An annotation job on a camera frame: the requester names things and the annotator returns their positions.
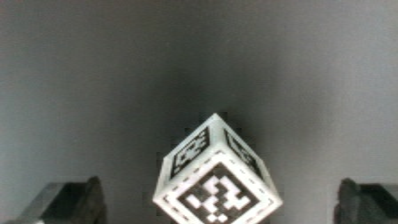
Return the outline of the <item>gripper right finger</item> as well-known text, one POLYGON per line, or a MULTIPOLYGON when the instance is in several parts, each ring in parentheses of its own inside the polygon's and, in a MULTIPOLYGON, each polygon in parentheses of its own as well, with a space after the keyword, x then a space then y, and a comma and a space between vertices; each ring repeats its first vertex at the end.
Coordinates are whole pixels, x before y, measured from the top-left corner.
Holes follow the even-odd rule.
POLYGON ((398 224, 398 183, 341 180, 332 224, 398 224))

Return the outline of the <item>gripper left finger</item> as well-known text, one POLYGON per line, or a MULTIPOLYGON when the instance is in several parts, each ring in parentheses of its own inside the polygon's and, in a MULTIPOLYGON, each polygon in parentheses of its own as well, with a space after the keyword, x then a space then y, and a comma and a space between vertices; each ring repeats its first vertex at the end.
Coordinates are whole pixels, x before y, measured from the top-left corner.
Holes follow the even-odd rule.
POLYGON ((18 217, 18 224, 107 224, 101 181, 52 182, 18 217))

